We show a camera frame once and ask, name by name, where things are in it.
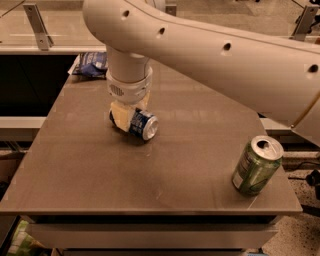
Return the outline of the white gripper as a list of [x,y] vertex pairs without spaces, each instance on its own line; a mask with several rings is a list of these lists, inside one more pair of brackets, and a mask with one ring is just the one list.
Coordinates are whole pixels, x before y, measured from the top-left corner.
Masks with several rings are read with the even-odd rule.
[[134,104],[141,110],[146,110],[150,99],[153,70],[147,69],[147,76],[137,82],[121,82],[108,71],[107,89],[109,94],[118,101],[111,103],[111,113],[115,125],[121,130],[128,132],[131,120],[135,113]]

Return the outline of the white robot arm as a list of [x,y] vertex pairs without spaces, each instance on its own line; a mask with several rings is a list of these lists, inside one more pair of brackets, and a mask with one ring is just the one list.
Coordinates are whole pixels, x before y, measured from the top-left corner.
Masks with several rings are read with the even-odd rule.
[[320,52],[304,42],[185,20],[143,0],[84,0],[108,75],[138,101],[135,83],[156,60],[320,145]]

